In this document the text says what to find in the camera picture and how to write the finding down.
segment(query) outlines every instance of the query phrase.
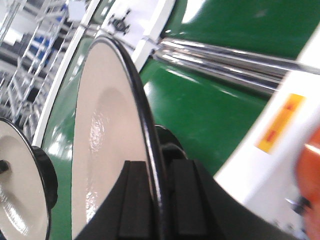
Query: green surface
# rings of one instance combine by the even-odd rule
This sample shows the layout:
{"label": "green surface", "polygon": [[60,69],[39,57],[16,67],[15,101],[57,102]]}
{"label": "green surface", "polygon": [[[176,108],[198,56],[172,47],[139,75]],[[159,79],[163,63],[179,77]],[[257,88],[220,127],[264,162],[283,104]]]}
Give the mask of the green surface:
{"label": "green surface", "polygon": [[319,0],[177,0],[163,35],[295,59],[319,13]]}
{"label": "green surface", "polygon": [[95,23],[95,24],[102,24],[112,6],[112,4],[114,4],[115,0],[102,0],[97,9],[95,10],[93,16],[92,16],[92,20],[91,20],[91,24]]}
{"label": "green surface", "polygon": [[190,159],[214,174],[237,147],[267,99],[149,60],[141,71],[157,124],[170,129]]}
{"label": "green surface", "polygon": [[78,59],[87,54],[93,40],[81,40],[68,67],[44,134],[42,149],[54,165],[58,179],[58,201],[52,209],[51,240],[71,239],[71,172],[75,111],[82,66]]}

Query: metal rack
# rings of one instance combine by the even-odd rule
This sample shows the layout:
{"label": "metal rack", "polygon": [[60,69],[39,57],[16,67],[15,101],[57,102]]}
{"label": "metal rack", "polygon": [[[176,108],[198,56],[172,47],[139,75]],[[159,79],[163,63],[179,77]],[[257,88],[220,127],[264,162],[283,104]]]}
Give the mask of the metal rack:
{"label": "metal rack", "polygon": [[[13,63],[0,62],[0,116],[15,123],[31,141],[63,56],[79,26],[66,23],[66,0],[45,0],[35,6],[29,1],[14,0],[0,30],[0,51]],[[6,51],[2,45],[14,18],[34,16],[35,30],[21,55]]]}

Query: white disc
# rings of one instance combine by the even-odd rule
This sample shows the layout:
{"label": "white disc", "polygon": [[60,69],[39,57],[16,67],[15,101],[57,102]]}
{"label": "white disc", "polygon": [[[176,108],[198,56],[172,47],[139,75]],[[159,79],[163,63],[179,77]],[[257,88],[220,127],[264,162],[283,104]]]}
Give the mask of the white disc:
{"label": "white disc", "polygon": [[93,217],[124,162],[147,161],[146,144],[121,55],[105,42],[90,49],[80,81],[72,157],[72,237]]}
{"label": "white disc", "polygon": [[34,155],[14,126],[0,121],[0,230],[7,240],[46,240],[49,213]]}

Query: chrome pipe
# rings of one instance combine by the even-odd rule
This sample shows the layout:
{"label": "chrome pipe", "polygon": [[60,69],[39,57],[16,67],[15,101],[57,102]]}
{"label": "chrome pipe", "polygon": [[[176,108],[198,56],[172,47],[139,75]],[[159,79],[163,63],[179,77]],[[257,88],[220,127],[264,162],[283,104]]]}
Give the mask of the chrome pipe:
{"label": "chrome pipe", "polygon": [[264,95],[272,95],[281,83],[281,78],[254,71],[209,61],[205,58],[179,51],[158,49],[153,54],[156,60],[200,72],[229,83],[241,85]]}
{"label": "chrome pipe", "polygon": [[287,71],[301,71],[320,75],[319,68],[307,66],[294,60],[200,42],[164,38],[160,42],[160,47],[279,78],[282,78]]}

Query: warning sticker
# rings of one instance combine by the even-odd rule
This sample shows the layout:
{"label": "warning sticker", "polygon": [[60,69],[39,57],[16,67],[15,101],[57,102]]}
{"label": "warning sticker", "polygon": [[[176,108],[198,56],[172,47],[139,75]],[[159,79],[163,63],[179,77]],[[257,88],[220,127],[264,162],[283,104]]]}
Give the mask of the warning sticker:
{"label": "warning sticker", "polygon": [[290,94],[285,104],[279,110],[274,120],[270,123],[270,127],[266,130],[262,139],[257,143],[257,147],[262,151],[269,153],[272,147],[275,145],[277,139],[288,125],[290,119],[301,105],[304,96],[297,94]]}

